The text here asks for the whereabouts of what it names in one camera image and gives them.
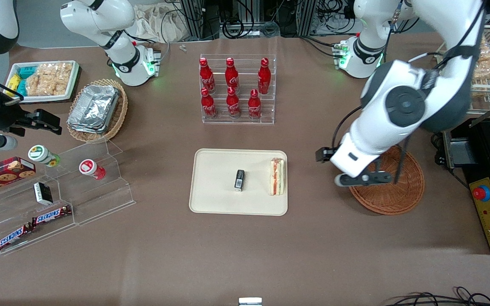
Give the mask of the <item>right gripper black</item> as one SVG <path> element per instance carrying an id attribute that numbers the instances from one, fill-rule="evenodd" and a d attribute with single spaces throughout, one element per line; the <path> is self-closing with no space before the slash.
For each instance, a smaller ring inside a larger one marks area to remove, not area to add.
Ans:
<path id="1" fill-rule="evenodd" d="M 6 106 L 12 98 L 0 94 L 0 131 L 15 133 L 16 136 L 25 136 L 26 129 L 47 130 L 56 135 L 62 134 L 60 118 L 45 110 L 37 109 L 26 112 L 20 105 Z"/>

